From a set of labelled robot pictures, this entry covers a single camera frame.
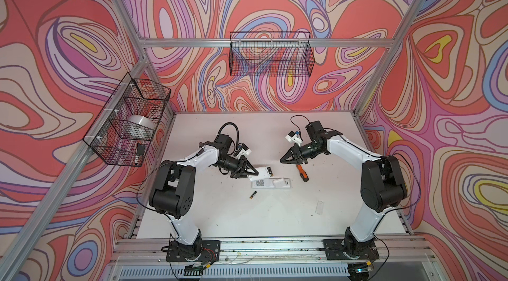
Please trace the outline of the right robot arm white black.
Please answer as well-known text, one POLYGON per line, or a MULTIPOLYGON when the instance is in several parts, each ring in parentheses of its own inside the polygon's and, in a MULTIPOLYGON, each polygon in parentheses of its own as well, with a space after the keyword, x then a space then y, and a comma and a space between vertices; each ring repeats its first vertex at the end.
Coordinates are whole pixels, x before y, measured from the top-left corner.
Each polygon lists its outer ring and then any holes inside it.
POLYGON ((343 133, 324 128, 320 121, 306 126, 310 142, 294 143, 280 158, 282 164, 301 165, 320 154, 336 155, 361 172, 360 194, 363 205, 349 226, 340 246, 343 254, 358 259, 361 252, 375 245, 375 232, 384 217, 396 210, 408 191, 399 160, 379 155, 347 139, 343 133))

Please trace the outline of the orange handled screwdriver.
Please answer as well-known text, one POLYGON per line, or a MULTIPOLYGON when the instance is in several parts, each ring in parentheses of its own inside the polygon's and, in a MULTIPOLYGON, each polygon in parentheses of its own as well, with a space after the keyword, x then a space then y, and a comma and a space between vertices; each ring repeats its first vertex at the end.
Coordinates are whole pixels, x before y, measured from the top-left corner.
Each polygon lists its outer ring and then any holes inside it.
POLYGON ((296 166, 297 169, 298 169, 298 172, 299 172, 299 175, 300 175, 300 178, 306 183, 308 182, 310 179, 309 179, 309 176, 307 174, 307 172, 303 169, 303 167, 301 165, 297 165, 296 166))

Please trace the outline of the white battery cover plate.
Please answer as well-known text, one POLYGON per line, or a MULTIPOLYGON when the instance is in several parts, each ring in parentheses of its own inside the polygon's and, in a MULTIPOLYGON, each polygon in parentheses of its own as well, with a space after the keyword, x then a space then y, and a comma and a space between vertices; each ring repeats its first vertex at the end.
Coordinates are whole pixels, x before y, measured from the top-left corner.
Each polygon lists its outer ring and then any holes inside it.
POLYGON ((272 169, 269 166, 256 167, 255 170, 257 171, 257 175, 249 175, 247 177, 250 181, 260 181, 263 179, 269 179, 273 176, 272 169))

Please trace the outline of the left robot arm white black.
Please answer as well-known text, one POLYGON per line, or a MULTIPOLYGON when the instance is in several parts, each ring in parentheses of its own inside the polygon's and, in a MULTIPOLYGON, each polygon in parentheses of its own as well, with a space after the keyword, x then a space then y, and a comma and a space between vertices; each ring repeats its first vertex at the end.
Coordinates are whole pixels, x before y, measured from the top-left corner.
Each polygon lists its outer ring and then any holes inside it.
POLYGON ((219 133, 214 141, 199 144, 198 150, 190 156, 179 161, 165 160, 157 170, 149 205, 155 212, 169 218, 175 232, 171 238, 181 250, 190 251, 194 256, 202 250, 202 233, 184 216, 193 204, 198 173, 216 167, 228 172, 233 179, 259 175, 247 159, 250 148, 240 143, 231 154, 232 144, 231 137, 219 133))

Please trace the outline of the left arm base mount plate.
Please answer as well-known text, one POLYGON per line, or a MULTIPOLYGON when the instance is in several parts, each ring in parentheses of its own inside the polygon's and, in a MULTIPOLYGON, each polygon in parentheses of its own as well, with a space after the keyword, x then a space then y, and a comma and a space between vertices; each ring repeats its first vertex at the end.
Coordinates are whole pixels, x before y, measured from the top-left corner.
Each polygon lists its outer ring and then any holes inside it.
POLYGON ((220 259, 221 241, 218 239, 197 241, 193 245, 183 245, 171 240, 163 247, 167 262, 215 262, 220 259))

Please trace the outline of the white remote control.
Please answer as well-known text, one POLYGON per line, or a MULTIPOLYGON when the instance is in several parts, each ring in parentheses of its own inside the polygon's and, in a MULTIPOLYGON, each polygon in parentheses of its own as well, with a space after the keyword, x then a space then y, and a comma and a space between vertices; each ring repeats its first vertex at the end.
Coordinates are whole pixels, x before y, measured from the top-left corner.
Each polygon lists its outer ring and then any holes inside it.
POLYGON ((291 180, 290 179, 286 179, 290 183, 287 187, 275 187, 273 184, 274 179, 279 179, 279 178, 269 178, 269 179, 263 179, 260 181, 254 181, 251 183, 251 188, 253 188, 253 189, 276 189, 276 190, 291 189, 291 180))

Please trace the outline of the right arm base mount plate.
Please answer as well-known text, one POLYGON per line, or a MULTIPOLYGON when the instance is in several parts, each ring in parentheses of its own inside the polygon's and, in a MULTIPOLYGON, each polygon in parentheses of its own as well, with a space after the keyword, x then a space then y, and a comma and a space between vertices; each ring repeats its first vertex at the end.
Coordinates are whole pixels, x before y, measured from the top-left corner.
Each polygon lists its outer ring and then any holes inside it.
POLYGON ((352 237, 324 239, 320 248, 327 260, 376 261, 380 258, 374 239, 358 242, 352 237))

